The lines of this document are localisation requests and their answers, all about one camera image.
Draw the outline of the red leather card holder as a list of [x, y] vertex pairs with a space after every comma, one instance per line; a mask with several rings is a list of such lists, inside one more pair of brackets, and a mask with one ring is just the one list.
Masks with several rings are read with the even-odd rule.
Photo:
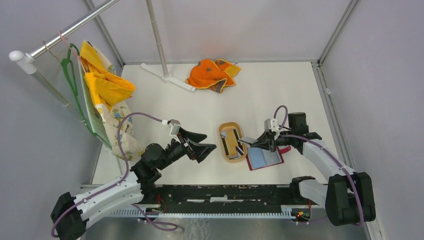
[[283, 155], [290, 152], [291, 146], [277, 147], [275, 152], [261, 148], [247, 149], [247, 164], [250, 171], [259, 170], [284, 163]]

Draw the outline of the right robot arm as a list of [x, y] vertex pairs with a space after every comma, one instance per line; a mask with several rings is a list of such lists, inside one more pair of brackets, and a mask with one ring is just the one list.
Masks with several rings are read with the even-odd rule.
[[264, 132], [258, 138], [244, 137], [252, 148], [275, 152], [278, 147], [295, 148], [313, 163], [327, 183], [312, 176], [295, 177], [289, 189], [289, 199], [302, 204], [307, 199], [325, 209], [334, 226], [357, 225], [376, 219], [376, 204], [371, 177], [340, 161], [327, 147], [322, 137], [309, 130], [304, 112], [286, 114], [288, 128], [275, 118], [264, 122]]

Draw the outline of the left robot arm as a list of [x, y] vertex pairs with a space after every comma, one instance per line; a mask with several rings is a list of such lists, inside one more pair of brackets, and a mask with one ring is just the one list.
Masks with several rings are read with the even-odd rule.
[[160, 171], [182, 157], [201, 163], [217, 147], [204, 143], [206, 138], [206, 134], [180, 128], [166, 147], [149, 144], [140, 160], [117, 179], [75, 196], [69, 192], [62, 194], [50, 214], [52, 237], [76, 240], [116, 210], [141, 201], [153, 203], [157, 198], [155, 182], [162, 176]]

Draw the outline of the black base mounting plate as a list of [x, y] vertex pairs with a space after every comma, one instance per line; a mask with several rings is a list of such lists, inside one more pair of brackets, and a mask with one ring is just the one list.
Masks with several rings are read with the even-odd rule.
[[166, 214], [279, 213], [284, 206], [308, 207], [289, 185], [159, 185], [139, 202]]

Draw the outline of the white rack stand base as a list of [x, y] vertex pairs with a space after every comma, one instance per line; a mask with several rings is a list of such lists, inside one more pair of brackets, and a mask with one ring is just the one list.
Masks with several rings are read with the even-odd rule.
[[180, 89], [183, 89], [190, 93], [193, 93], [196, 90], [194, 86], [191, 86], [187, 84], [186, 82], [178, 80], [177, 78], [173, 77], [170, 73], [165, 75], [162, 71], [157, 70], [145, 63], [142, 63], [140, 66], [143, 70], [147, 71], [148, 73], [159, 77], [164, 83], [173, 84], [174, 86], [179, 87]]

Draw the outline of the orange yellow cloth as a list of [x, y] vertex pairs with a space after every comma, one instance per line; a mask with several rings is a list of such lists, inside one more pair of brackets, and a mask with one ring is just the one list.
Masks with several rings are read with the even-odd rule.
[[227, 87], [236, 85], [234, 77], [242, 70], [236, 64], [225, 59], [203, 59], [194, 66], [188, 78], [187, 84], [198, 90], [211, 90], [222, 94]]

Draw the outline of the vertical metal pole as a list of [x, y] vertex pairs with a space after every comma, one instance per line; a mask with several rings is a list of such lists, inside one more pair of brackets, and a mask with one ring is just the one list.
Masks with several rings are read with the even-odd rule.
[[146, 2], [149, 18], [150, 18], [150, 23], [151, 23], [152, 30], [153, 30], [153, 35], [154, 35], [155, 44], [156, 44], [158, 55], [159, 55], [160, 64], [161, 64], [161, 67], [162, 67], [162, 72], [165, 75], [168, 75], [169, 71], [168, 71], [167, 62], [166, 62], [166, 59], [165, 59], [165, 54], [164, 54], [164, 50], [163, 50], [163, 46], [162, 46], [160, 33], [159, 33], [159, 27], [158, 27], [158, 24], [157, 24], [157, 19], [156, 19], [155, 12], [154, 12], [153, 2], [151, 0], [146, 0], [145, 2]]

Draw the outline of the yellow patterned hanging cloth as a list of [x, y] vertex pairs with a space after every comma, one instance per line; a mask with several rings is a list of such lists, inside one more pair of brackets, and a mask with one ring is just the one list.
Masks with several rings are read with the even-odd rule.
[[140, 156], [144, 147], [134, 137], [131, 110], [126, 102], [136, 87], [117, 75], [111, 61], [89, 41], [79, 52], [84, 89], [88, 94], [90, 124], [114, 156], [128, 161]]

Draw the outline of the green clothes hanger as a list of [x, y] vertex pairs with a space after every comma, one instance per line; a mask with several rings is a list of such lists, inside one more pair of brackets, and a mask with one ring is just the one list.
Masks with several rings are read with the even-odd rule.
[[76, 71], [72, 61], [72, 57], [79, 53], [77, 46], [71, 43], [66, 57], [61, 61], [62, 71], [71, 89], [77, 112], [83, 124], [90, 134], [100, 140], [108, 150], [111, 150], [112, 146], [103, 126], [103, 120], [94, 107], [89, 88], [84, 80], [81, 63], [78, 59], [75, 61], [78, 67], [78, 71]]

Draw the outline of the metal hanging rail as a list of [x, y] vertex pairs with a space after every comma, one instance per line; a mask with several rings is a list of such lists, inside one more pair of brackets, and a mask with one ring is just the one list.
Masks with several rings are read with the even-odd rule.
[[90, 10], [88, 13], [78, 18], [76, 21], [71, 23], [69, 26], [60, 30], [55, 36], [49, 39], [46, 43], [43, 43], [41, 47], [33, 50], [30, 53], [24, 53], [19, 50], [11, 51], [8, 55], [11, 62], [14, 62], [19, 66], [27, 75], [33, 75], [37, 72], [37, 68], [34, 65], [35, 59], [40, 57], [42, 54], [48, 51], [48, 49], [56, 46], [58, 43], [62, 42], [65, 37], [68, 37], [82, 26], [87, 24], [89, 21], [98, 17], [101, 13], [111, 8], [119, 0], [105, 0], [100, 5], [94, 7], [93, 10]]

